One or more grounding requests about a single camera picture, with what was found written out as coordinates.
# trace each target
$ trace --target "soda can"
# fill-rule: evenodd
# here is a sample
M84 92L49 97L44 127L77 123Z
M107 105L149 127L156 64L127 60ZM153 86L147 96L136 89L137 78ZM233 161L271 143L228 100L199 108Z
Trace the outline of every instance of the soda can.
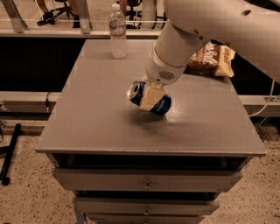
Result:
M134 81L131 87L128 91L128 98L131 100L132 103L136 104L137 106L140 106L143 94L144 94L144 88L146 83L144 81ZM150 110L150 112L158 115L163 116L168 112L172 105L172 98L165 94L163 98Z

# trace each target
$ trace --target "terrazzo floor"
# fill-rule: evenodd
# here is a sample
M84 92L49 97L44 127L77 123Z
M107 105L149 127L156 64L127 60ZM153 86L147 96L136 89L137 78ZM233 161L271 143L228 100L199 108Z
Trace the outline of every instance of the terrazzo floor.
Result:
M53 178L53 165L46 155L34 151L39 134L26 131L29 128L22 125L24 134L17 140L10 165L10 184L0 185L0 223L76 223L73 194L64 190ZM229 192L218 197L220 208L201 224L280 223L278 125L267 124L259 129L267 156L255 157L248 163L242 170L243 178ZM11 132L6 132L8 134L4 135L0 146L10 144Z

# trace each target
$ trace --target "plastic bottle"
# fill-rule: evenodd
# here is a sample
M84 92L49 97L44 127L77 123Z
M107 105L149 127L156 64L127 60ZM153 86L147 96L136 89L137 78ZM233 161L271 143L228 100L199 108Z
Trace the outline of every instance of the plastic bottle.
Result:
M112 43L112 54L116 59L126 56L126 24L125 16L120 10L120 5L112 4L112 11L109 17L109 30Z

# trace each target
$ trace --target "snack bag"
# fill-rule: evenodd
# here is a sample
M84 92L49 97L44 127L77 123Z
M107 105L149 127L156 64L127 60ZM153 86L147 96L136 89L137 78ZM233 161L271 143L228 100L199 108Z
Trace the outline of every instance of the snack bag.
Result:
M209 41L197 51L188 62L185 72L210 76L233 77L231 60L235 51L225 45L216 45Z

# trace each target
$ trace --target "gray table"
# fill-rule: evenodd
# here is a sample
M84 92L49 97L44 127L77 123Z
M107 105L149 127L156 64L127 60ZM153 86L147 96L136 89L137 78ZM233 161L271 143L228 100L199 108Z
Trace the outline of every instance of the gray table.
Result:
M132 104L153 42L128 40L114 59L109 40L87 40L36 147L93 221L199 223L266 154L228 78L184 74L163 117Z

